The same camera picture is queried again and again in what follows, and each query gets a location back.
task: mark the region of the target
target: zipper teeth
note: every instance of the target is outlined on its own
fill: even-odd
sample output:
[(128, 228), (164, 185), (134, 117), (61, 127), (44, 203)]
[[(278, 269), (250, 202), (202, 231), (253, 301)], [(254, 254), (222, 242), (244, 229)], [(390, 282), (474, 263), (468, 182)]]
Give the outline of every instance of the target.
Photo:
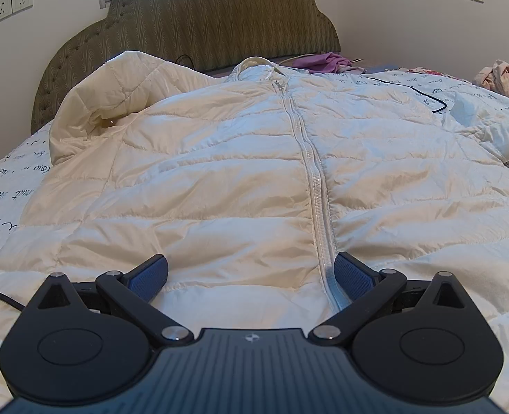
[(304, 124), (302, 122), (302, 118), (295, 110), (291, 98), (287, 95), (287, 92), (285, 90), (287, 84), (281, 84), (280, 82), (276, 82), (276, 85), (279, 89), (279, 94), (283, 101), (283, 106), (286, 109), (286, 113), (289, 115), (289, 118), (291, 120), (293, 135), (297, 140), (298, 144), (301, 146), (306, 170), (308, 171), (311, 186), (310, 193), (312, 199), (312, 206), (315, 212), (313, 214), (313, 218), (315, 228), (316, 250), (319, 256), (318, 260), (320, 265), (320, 275), (322, 278), (322, 283), (324, 285), (324, 290), (327, 299), (330, 301), (332, 308), (335, 311), (338, 311), (342, 305), (339, 304), (339, 300), (341, 299), (341, 292), (338, 289), (337, 283), (335, 281), (335, 276), (333, 274), (333, 254), (335, 247), (333, 241), (330, 241), (330, 237), (328, 235), (328, 232), (330, 232), (330, 230), (326, 228), (325, 212), (323, 205), (323, 188), (324, 188), (323, 172), (321, 167), (319, 166), (320, 164), (317, 158), (318, 156), (316, 153), (316, 149), (312, 142), (305, 135), (305, 132), (303, 132)]

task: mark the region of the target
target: upholstered headboard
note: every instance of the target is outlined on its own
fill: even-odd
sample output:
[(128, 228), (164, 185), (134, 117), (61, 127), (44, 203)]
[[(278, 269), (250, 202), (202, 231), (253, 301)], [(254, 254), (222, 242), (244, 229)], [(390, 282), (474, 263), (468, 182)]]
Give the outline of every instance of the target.
[(197, 71), (267, 58), (340, 51), (314, 0), (113, 0), (107, 17), (71, 38), (44, 71), (34, 133), (74, 85), (123, 51), (143, 51)]

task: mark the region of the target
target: crumpled pink cloth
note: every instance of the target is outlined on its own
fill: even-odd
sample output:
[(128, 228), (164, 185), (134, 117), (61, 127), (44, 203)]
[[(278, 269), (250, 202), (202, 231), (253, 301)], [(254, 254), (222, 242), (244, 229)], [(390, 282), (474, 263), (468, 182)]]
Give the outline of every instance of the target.
[(492, 68), (483, 68), (473, 83), (509, 98), (509, 63), (497, 60)]
[(341, 73), (342, 67), (350, 67), (350, 60), (336, 53), (325, 53), (324, 55), (301, 57), (292, 63), (295, 68), (303, 68), (310, 73)]

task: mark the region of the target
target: bed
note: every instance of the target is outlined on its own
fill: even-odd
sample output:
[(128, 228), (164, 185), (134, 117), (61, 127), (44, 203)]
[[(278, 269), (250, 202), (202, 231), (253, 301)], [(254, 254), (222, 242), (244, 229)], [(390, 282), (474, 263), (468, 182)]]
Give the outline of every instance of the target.
[[(32, 136), (0, 160), (0, 291), (26, 303), (54, 269), (85, 281), (100, 271), (134, 267), (142, 261), (142, 254), (150, 256), (153, 248), (153, 252), (163, 252), (171, 264), (169, 284), (153, 303), (193, 331), (205, 326), (207, 318), (211, 326), (309, 329), (348, 303), (336, 293), (333, 276), (320, 263), (325, 261), (320, 253), (314, 258), (311, 252), (311, 242), (325, 241), (314, 239), (316, 228), (303, 223), (315, 216), (310, 213), (321, 212), (329, 224), (321, 227), (322, 232), (331, 231), (334, 236), (327, 242), (331, 250), (347, 249), (374, 269), (389, 264), (409, 278), (428, 279), (438, 269), (458, 275), (504, 347), (505, 366), (492, 397), (509, 409), (509, 99), (467, 82), (427, 73), (395, 70), (360, 77), (307, 77), (279, 67), (277, 59), (246, 59), (340, 49), (333, 25), (314, 0), (113, 0), (106, 19), (70, 39), (51, 60), (38, 87)], [(233, 67), (228, 78), (208, 76)], [(281, 84), (283, 79), (290, 84)], [(434, 114), (440, 108), (436, 101), (398, 84), (440, 98), (446, 109)], [(145, 100), (138, 97), (132, 101), (134, 94)], [(280, 104), (289, 109), (279, 111), (276, 107)], [(241, 118), (241, 124), (234, 124), (234, 118), (219, 118), (224, 115), (214, 107), (225, 107), (222, 113), (240, 114), (237, 119)], [(149, 120), (162, 115), (163, 130), (160, 125), (149, 125)], [(203, 127), (185, 128), (184, 123), (192, 118), (198, 118), (196, 122)], [(131, 136), (122, 138), (122, 147), (129, 149), (121, 180), (103, 177), (104, 171), (114, 170), (120, 163), (120, 156), (111, 149), (113, 137), (124, 135), (134, 120), (139, 120), (135, 126), (147, 124), (141, 129), (130, 128)], [(403, 127), (396, 125), (398, 120)], [(295, 142), (291, 129), (296, 133)], [(257, 138), (264, 139), (263, 148)], [(321, 138), (329, 141), (322, 143)], [(181, 153), (173, 156), (169, 145)], [(214, 151), (208, 161), (201, 154), (207, 149)], [(96, 153), (84, 158), (88, 150)], [(256, 160), (245, 161), (253, 158), (248, 151), (256, 152)], [(421, 163), (403, 168), (411, 160)], [(230, 167), (236, 162), (241, 165), (232, 172)], [(195, 189), (204, 189), (205, 181), (212, 182), (209, 188), (218, 189), (209, 193), (218, 199), (222, 188), (211, 180), (218, 173), (206, 171), (225, 163), (230, 167), (219, 168), (219, 172), (227, 176), (224, 181), (230, 196), (218, 204), (229, 207), (208, 209), (215, 203), (195, 202), (202, 196), (195, 195)], [(261, 163), (272, 166), (260, 171)], [(289, 168), (299, 163), (306, 168)], [(451, 163), (457, 168), (450, 168)], [(179, 174), (194, 166), (204, 173), (202, 178)], [(130, 167), (141, 171), (131, 175)], [(161, 181), (160, 188), (175, 191), (173, 197), (178, 199), (178, 195), (189, 195), (195, 213), (187, 212), (189, 205), (176, 203), (181, 213), (169, 219), (173, 208), (165, 208), (154, 229), (149, 227), (145, 208), (134, 208), (132, 202), (127, 212), (96, 217), (93, 224), (73, 218), (82, 210), (81, 201), (92, 192), (114, 190), (98, 207), (108, 213), (119, 204), (117, 190), (149, 185), (160, 179), (159, 175), (170, 176), (164, 173), (174, 173), (177, 180), (169, 177)], [(258, 187), (233, 177), (245, 173), (251, 173), (249, 179), (258, 182)], [(402, 175), (410, 175), (412, 180), (402, 183), (399, 190), (396, 186)], [(320, 188), (320, 196), (308, 194), (304, 187), (297, 194), (299, 188), (281, 181), (283, 176), (291, 181), (311, 180), (314, 188)], [(183, 188), (188, 182), (191, 191)], [(91, 188), (84, 190), (85, 185)], [(327, 185), (327, 195), (322, 185)], [(440, 193), (441, 185), (446, 196)], [(218, 217), (218, 210), (240, 205), (240, 198), (234, 199), (234, 188), (252, 196), (242, 202), (241, 210), (264, 216), (254, 216), (254, 212), (239, 216), (237, 212)], [(265, 191), (262, 205), (256, 188)], [(147, 201), (150, 191), (153, 187), (146, 187), (131, 200)], [(455, 194), (460, 201), (453, 202)], [(484, 198), (484, 202), (479, 199), (481, 208), (464, 206), (471, 198)], [(328, 201), (328, 207), (322, 200)], [(426, 204), (446, 203), (449, 209), (439, 207), (436, 212), (443, 224), (431, 215), (425, 222), (420, 220), (423, 224), (415, 223), (416, 212), (430, 210)], [(408, 230), (398, 221), (405, 217), (415, 223)], [(120, 222), (131, 218), (144, 235), (137, 236), (128, 222)], [(287, 222), (272, 224), (276, 219)], [(235, 224), (230, 229), (226, 222), (232, 221)], [(498, 225), (487, 228), (487, 222)], [(442, 239), (434, 240), (430, 229)], [(255, 239), (236, 234), (247, 230)], [(225, 249), (219, 232), (230, 244), (236, 241), (241, 245)], [(296, 240), (298, 232), (306, 235)], [(128, 237), (134, 237), (141, 247), (127, 249)], [(466, 244), (460, 243), (459, 238), (465, 237)], [(264, 253), (257, 252), (259, 247)], [(212, 250), (213, 255), (207, 258), (196, 252), (203, 248)], [(493, 257), (502, 269), (491, 265), (487, 257)], [(296, 260), (304, 263), (302, 269), (294, 268)], [(287, 267), (274, 268), (276, 263), (287, 263)], [(237, 274), (239, 264), (257, 267), (247, 278)], [(190, 274), (192, 270), (197, 272), (195, 276)], [(268, 272), (272, 279), (282, 281), (282, 287), (268, 284)], [(226, 279), (234, 280), (236, 287), (222, 284)], [(315, 287), (321, 289), (319, 285), (333, 294), (330, 300), (333, 298), (336, 306), (327, 307), (319, 296), (307, 295)], [(245, 295), (265, 301), (248, 317), (244, 315), (247, 305), (241, 302)], [(217, 301), (229, 298), (237, 307)], [(187, 305), (190, 299), (200, 307), (198, 312)], [(292, 301), (291, 307), (273, 312), (272, 301), (279, 306), (286, 299)], [(215, 314), (214, 306), (221, 312)], [(0, 343), (16, 316), (10, 307), (0, 304)], [(0, 406), (9, 397), (0, 376)]]

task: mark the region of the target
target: mattress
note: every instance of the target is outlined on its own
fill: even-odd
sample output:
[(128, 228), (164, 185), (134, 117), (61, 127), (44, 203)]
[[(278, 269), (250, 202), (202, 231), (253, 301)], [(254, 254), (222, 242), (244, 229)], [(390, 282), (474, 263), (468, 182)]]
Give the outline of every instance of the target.
[[(456, 106), (456, 94), (463, 92), (474, 96), (476, 107), (488, 107), (502, 110), (509, 116), (509, 103), (502, 97), (496, 97), (491, 92), (475, 87), (467, 82), (451, 78), (438, 77), (429, 74), (412, 74), (403, 71), (388, 71), (371, 75), (392, 84), (360, 79), (357, 85), (393, 86), (396, 91), (403, 92), (420, 102), (428, 105), (432, 110), (439, 109), (441, 105), (426, 96), (414, 95), (413, 89), (401, 87), (396, 84), (406, 84), (418, 88), (420, 91), (441, 99), (447, 105), (446, 111), (460, 110)], [(23, 142), (18, 148), (0, 160), (0, 249), (10, 235), (18, 228), (20, 215), (32, 194), (40, 186), (44, 176), (49, 172), (51, 163), (48, 148), (48, 130), (50, 124), (44, 126), (32, 137)], [(12, 294), (21, 303), (26, 300), (19, 299), (18, 285)]]

